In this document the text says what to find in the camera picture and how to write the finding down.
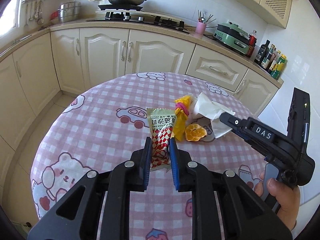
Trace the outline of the right hand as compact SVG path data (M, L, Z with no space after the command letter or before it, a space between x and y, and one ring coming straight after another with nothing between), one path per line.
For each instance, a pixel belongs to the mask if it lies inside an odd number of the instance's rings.
M271 178L267 181L267 189L281 206L277 216L292 231L296 226L296 219L300 205L299 187L294 189Z

